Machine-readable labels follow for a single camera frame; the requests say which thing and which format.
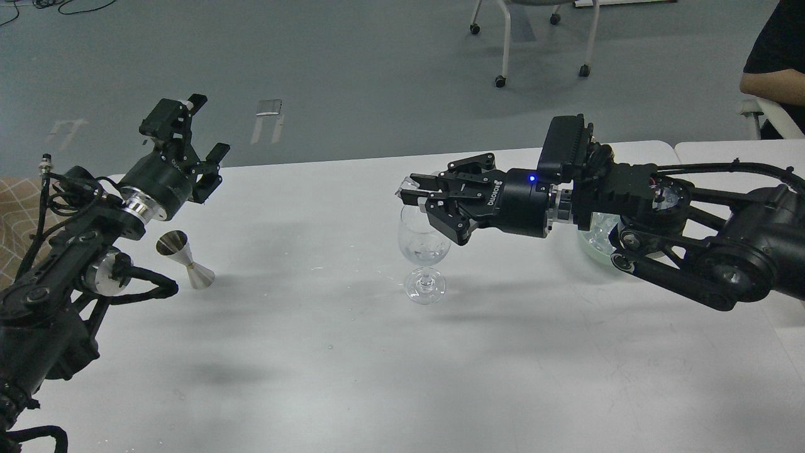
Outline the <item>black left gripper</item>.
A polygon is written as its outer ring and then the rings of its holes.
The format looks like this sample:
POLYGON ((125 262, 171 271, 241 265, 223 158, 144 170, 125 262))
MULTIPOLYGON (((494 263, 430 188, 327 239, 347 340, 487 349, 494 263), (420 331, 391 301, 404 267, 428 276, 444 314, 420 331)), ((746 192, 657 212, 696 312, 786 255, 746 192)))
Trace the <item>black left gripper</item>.
POLYGON ((119 181, 124 211, 143 223, 169 221, 184 203, 203 204, 219 187, 230 144, 217 143, 204 160, 192 146, 192 118, 207 101, 203 94, 163 98, 144 118, 139 132, 153 141, 153 150, 119 181))

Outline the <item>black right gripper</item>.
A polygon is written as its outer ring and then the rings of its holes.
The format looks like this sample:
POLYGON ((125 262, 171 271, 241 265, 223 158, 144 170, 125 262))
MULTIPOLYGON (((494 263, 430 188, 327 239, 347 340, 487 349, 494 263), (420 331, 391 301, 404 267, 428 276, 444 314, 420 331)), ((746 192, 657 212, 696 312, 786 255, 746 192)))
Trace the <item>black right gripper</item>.
POLYGON ((497 228, 515 235, 544 238, 551 228, 551 184, 535 171, 496 167, 492 153, 453 161, 435 175, 411 173, 417 190, 404 190, 402 202, 423 200, 428 223, 452 243, 464 246, 477 228, 497 228))

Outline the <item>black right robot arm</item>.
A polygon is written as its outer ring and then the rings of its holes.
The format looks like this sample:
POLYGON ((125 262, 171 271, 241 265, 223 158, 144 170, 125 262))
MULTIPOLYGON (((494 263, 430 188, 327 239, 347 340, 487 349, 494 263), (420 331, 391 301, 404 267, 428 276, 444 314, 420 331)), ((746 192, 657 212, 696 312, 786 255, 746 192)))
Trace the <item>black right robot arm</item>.
POLYGON ((719 311, 772 292, 803 299, 803 178, 792 167, 741 162, 624 164, 609 145, 546 144, 533 170, 493 155, 410 175, 404 204, 465 245, 478 228, 543 238, 554 223, 606 234, 617 270, 719 311))

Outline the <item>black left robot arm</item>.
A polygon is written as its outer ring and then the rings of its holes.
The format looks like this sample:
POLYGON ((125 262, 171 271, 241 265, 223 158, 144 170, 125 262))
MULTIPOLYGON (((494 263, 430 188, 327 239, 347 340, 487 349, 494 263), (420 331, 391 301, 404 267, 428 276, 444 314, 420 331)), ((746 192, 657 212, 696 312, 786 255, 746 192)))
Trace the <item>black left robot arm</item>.
POLYGON ((52 172, 51 155, 43 155, 32 245, 2 290, 3 452, 20 452, 23 442, 41 437, 66 452, 62 428, 13 430, 18 416, 38 409, 34 395, 46 379, 71 379, 99 357, 96 335, 109 307, 178 292, 172 279, 133 265, 115 241, 141 240, 150 221, 204 203, 221 184, 219 165, 230 146, 217 143, 203 159, 192 146, 192 120, 207 100, 161 99, 139 126, 152 152, 112 183, 113 193, 83 167, 52 172))

